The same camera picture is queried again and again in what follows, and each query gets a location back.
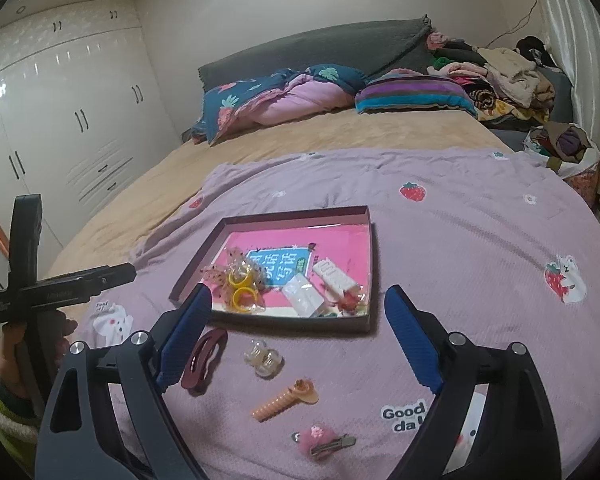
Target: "white striped curtain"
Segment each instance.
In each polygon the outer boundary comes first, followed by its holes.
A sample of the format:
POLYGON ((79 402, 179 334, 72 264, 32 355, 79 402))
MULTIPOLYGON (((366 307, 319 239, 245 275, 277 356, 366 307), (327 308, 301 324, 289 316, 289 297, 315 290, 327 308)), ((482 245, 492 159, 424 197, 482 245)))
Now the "white striped curtain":
POLYGON ((589 0, 540 3, 551 54, 573 83, 574 120, 600 149, 600 16, 589 0))

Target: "tray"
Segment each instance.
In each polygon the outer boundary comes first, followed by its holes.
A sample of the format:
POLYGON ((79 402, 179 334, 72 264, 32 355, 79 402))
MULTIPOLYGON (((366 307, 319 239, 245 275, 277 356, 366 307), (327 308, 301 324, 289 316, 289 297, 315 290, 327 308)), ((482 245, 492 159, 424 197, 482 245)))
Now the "tray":
POLYGON ((372 294, 373 233, 367 206, 326 208, 222 219, 188 263, 170 293, 181 303, 196 284, 202 269, 224 264, 226 248, 237 246, 267 268, 271 288, 263 293, 263 312, 242 314, 229 310, 214 293, 212 324, 303 332, 369 332, 375 311, 372 294), (337 317, 299 317, 280 291, 285 280, 301 271, 324 296, 324 283, 312 271, 313 264, 328 258, 356 280, 365 300, 355 312, 337 317))

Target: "person's arm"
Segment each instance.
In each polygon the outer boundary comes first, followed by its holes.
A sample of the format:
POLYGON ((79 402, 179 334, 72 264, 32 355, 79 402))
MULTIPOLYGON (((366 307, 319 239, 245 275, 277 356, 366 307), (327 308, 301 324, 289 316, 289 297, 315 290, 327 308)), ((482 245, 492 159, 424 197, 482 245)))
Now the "person's arm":
MULTIPOLYGON (((65 334, 77 327, 67 321, 65 334)), ((26 326, 7 324, 0 338, 0 442, 18 465, 33 478, 36 443, 40 420, 33 413, 31 401, 22 383, 15 359, 15 346, 24 338, 26 326)), ((59 358, 68 349, 66 339, 58 342, 59 358)))

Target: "drawer handle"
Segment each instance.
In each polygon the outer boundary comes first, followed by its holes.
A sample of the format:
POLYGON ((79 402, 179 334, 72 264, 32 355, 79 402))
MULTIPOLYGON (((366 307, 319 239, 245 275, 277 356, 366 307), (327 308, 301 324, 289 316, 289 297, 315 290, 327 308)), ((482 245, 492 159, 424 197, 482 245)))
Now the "drawer handle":
POLYGON ((15 173, 15 174, 16 174, 16 178, 17 178, 18 180, 20 180, 20 175, 19 175, 19 174, 18 174, 18 172, 16 171, 16 166, 15 166, 15 164, 13 163, 13 159, 11 158, 11 155, 9 155, 9 162, 11 163, 11 167, 13 168, 13 173, 15 173))
POLYGON ((16 154, 16 158, 18 159, 18 164, 20 165, 20 169, 22 170, 22 174, 26 175, 27 172, 24 171, 24 166, 22 165, 22 161, 20 160, 20 155, 18 155, 18 152, 14 152, 16 154))
POLYGON ((74 112, 75 118, 78 119, 78 124, 80 124, 80 133, 84 133, 84 128, 82 127, 82 123, 80 122, 80 117, 78 117, 78 112, 74 112))
POLYGON ((87 130, 89 129, 89 121, 87 121, 87 117, 84 115, 82 108, 80 108, 80 113, 82 114, 82 118, 84 119, 84 124, 87 125, 87 130))

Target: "striped pillow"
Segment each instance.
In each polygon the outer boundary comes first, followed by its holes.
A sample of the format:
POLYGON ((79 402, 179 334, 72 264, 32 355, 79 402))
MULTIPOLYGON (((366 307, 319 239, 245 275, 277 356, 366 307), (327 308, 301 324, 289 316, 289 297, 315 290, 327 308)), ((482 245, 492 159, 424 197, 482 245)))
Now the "striped pillow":
POLYGON ((462 87, 444 76, 392 70, 373 80, 356 95, 356 110, 464 110, 476 116, 474 104, 462 87))

